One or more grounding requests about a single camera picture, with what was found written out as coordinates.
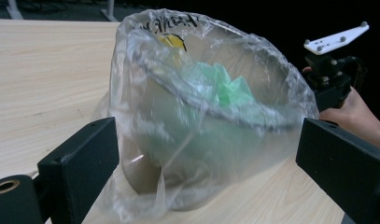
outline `light wood tabletop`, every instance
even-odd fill
[[[35,172],[91,121],[108,91],[118,25],[0,20],[0,179]],[[292,153],[201,208],[138,223],[340,224],[343,216]],[[116,220],[93,207],[84,223]]]

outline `white bracket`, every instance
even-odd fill
[[[349,44],[354,39],[366,32],[369,28],[370,26],[366,21],[364,21],[359,27],[343,31],[335,35],[329,35],[313,41],[306,40],[303,46],[316,55],[324,54]]]

